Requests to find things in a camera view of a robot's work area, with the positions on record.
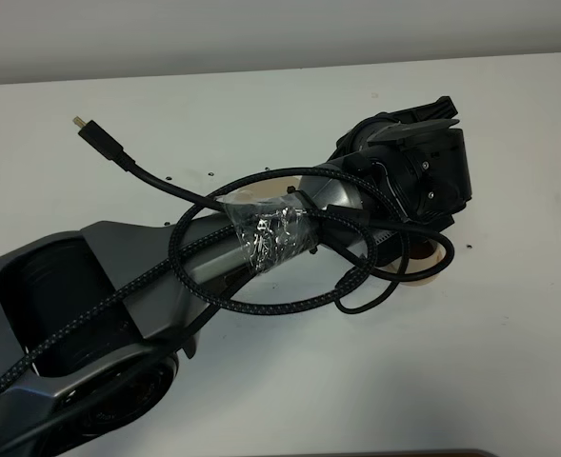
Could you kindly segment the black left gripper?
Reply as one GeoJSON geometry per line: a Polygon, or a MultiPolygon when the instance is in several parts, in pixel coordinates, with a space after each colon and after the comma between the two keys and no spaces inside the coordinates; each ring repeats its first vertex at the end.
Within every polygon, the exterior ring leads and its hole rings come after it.
{"type": "Polygon", "coordinates": [[[466,208],[471,178],[458,110],[448,95],[357,123],[330,162],[375,185],[407,220],[429,224],[466,208]]]}

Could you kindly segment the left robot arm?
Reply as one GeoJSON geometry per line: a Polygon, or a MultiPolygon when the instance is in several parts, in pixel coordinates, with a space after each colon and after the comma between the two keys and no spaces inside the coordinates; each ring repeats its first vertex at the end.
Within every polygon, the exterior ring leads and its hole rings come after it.
{"type": "Polygon", "coordinates": [[[221,310],[297,314],[340,305],[370,277],[392,294],[445,269],[445,230],[471,199],[457,113],[448,96],[381,112],[320,166],[205,196],[79,121],[105,159],[190,208],[162,228],[99,222],[0,257],[0,456],[56,456],[142,417],[221,310]]]}

